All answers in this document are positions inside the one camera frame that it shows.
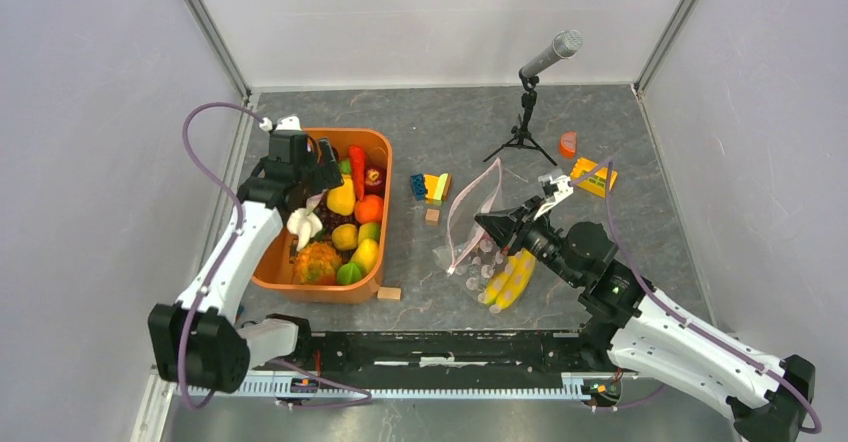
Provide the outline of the orange carrot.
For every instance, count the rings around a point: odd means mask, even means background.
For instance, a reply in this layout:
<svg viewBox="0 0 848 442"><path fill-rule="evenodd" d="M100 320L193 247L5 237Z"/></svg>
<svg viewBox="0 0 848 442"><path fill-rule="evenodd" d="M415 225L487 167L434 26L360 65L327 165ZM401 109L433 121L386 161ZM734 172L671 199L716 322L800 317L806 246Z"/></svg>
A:
<svg viewBox="0 0 848 442"><path fill-rule="evenodd" d="M367 156L364 149L358 145L351 145L349 147L348 156L351 165L351 177L354 184L355 196L358 201L361 201L366 195L365 175L367 168Z"/></svg>

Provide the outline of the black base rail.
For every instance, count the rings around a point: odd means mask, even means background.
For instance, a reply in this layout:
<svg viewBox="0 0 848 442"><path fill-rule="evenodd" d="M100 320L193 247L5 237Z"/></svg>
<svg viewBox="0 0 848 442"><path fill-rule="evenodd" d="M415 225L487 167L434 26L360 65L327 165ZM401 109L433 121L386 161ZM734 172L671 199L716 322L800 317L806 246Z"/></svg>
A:
<svg viewBox="0 0 848 442"><path fill-rule="evenodd" d="M570 397L604 406L616 367L573 331L312 332L294 353L261 364L292 373L295 396L320 391L372 398Z"/></svg>

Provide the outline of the yellow banana bunch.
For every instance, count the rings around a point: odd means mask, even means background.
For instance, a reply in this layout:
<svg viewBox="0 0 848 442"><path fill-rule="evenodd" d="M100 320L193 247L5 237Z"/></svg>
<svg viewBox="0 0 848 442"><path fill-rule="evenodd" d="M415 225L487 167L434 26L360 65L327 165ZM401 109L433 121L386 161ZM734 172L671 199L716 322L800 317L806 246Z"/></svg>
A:
<svg viewBox="0 0 848 442"><path fill-rule="evenodd" d="M504 268L489 279L478 301L493 314L510 308L524 293L535 266L536 258L527 250L509 256Z"/></svg>

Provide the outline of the dark grape bunch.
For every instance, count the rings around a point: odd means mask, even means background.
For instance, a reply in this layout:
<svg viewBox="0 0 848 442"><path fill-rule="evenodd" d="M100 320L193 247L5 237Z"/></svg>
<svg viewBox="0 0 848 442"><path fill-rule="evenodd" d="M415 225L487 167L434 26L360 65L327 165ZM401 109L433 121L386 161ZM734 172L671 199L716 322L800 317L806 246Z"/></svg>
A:
<svg viewBox="0 0 848 442"><path fill-rule="evenodd" d="M314 210L314 213L320 218L321 222L323 223L323 232L325 234L331 234L332 231L339 225L355 223L355 218L353 214L350 216L341 216L332 213L326 206L325 198L326 195L323 197L319 205Z"/></svg>

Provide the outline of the multicolour toy brick stack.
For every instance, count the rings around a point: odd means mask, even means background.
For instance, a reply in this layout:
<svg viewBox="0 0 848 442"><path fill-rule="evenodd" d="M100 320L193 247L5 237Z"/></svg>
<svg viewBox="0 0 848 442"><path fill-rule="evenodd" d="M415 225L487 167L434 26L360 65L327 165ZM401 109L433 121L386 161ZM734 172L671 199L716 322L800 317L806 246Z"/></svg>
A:
<svg viewBox="0 0 848 442"><path fill-rule="evenodd" d="M452 183L449 173L440 175L414 174L410 176L410 185L417 201L426 201L434 206L441 206L448 198Z"/></svg>

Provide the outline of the clear zip top bag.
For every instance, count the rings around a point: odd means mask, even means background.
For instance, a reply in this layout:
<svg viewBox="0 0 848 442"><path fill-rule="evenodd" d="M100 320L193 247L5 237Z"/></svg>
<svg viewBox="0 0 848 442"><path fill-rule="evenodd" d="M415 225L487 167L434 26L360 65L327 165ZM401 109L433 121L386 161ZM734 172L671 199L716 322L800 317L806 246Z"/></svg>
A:
<svg viewBox="0 0 848 442"><path fill-rule="evenodd" d="M479 304L478 295L509 257L474 221L477 213L503 208L502 179L502 165L496 158L453 198L446 215L445 244L434 250L437 265Z"/></svg>

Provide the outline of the red apple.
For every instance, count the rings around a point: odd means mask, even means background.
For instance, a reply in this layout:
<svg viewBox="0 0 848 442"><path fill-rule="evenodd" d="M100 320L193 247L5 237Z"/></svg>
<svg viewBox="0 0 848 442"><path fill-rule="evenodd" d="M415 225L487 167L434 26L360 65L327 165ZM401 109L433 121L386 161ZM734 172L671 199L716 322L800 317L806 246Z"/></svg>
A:
<svg viewBox="0 0 848 442"><path fill-rule="evenodd" d="M387 172L383 167L369 165L365 170L365 192L383 197L386 190Z"/></svg>

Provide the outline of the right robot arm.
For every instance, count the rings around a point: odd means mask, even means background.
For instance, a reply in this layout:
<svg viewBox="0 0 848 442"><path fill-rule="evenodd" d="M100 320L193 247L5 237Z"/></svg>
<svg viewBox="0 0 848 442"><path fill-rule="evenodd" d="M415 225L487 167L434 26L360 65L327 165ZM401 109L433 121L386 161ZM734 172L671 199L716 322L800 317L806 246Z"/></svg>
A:
<svg viewBox="0 0 848 442"><path fill-rule="evenodd" d="M618 261L602 225L556 229L541 208L533 197L474 220L504 253L525 251L579 290L590 315L577 344L585 367L653 378L730 420L747 441L794 441L822 431L810 361L759 351L707 324Z"/></svg>

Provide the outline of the yellow pear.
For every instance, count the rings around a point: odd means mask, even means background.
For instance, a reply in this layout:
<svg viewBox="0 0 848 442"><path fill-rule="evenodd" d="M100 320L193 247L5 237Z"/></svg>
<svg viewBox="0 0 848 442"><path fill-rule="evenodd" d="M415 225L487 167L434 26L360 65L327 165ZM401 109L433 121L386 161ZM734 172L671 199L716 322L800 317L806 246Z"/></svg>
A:
<svg viewBox="0 0 848 442"><path fill-rule="evenodd" d="M350 261L357 265L364 275L368 275L376 266L380 248L377 241L366 238L362 240L351 256Z"/></svg>

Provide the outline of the grey microphone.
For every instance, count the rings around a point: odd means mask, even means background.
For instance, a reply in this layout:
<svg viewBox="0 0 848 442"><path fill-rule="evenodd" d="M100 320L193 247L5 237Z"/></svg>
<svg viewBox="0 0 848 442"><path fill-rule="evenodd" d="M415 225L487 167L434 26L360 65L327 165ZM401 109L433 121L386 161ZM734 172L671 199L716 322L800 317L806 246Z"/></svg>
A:
<svg viewBox="0 0 848 442"><path fill-rule="evenodd" d="M556 34L551 43L519 70L522 79L538 76L555 63L573 57L582 47L583 38L578 30L564 30Z"/></svg>

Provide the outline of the green star fruit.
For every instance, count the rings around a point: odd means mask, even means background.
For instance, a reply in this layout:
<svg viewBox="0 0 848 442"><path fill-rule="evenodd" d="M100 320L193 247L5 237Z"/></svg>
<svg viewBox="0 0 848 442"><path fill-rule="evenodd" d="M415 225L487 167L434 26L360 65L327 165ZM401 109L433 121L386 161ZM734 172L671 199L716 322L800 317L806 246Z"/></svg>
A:
<svg viewBox="0 0 848 442"><path fill-rule="evenodd" d="M356 262L347 262L341 265L336 272L336 284L349 286L358 283L365 276L365 272Z"/></svg>

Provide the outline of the yellow bell pepper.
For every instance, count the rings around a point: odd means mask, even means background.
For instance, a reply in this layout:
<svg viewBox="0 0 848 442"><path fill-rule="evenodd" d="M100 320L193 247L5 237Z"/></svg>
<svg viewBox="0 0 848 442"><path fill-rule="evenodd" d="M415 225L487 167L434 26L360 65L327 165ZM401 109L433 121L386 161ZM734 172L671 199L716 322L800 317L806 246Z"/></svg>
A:
<svg viewBox="0 0 848 442"><path fill-rule="evenodd" d="M354 182L350 175L342 176L341 186L328 191L325 202L327 208L334 214L350 216L354 213L357 202Z"/></svg>

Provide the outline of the orange spiky fruit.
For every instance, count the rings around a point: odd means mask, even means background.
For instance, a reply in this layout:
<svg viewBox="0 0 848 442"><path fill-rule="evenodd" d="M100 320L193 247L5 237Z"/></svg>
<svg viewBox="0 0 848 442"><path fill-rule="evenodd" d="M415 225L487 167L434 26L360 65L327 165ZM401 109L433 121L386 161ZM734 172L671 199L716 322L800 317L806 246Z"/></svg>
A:
<svg viewBox="0 0 848 442"><path fill-rule="evenodd" d="M293 282L296 285L335 285L342 265L341 254L330 242L309 243L293 259Z"/></svg>

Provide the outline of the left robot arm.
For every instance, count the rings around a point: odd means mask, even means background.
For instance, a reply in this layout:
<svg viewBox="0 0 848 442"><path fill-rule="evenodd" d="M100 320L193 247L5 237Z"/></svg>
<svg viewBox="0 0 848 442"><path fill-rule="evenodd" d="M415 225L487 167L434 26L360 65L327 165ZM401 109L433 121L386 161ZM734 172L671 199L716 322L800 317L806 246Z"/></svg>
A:
<svg viewBox="0 0 848 442"><path fill-rule="evenodd" d="M270 135L269 153L238 187L228 228L209 259L174 303L157 304L148 316L163 380L233 393L250 369L273 359L295 370L312 361L306 320L271 315L239 329L236 315L255 269L289 216L342 183L327 138L299 130Z"/></svg>

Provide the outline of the wooden block near bin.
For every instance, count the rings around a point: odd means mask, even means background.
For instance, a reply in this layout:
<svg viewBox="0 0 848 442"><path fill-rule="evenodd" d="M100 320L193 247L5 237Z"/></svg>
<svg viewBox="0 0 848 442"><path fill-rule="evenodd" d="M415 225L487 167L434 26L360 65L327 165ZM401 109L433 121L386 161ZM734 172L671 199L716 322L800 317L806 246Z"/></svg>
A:
<svg viewBox="0 0 848 442"><path fill-rule="evenodd" d="M382 301L400 301L402 289L399 287L382 286L377 291L377 298Z"/></svg>

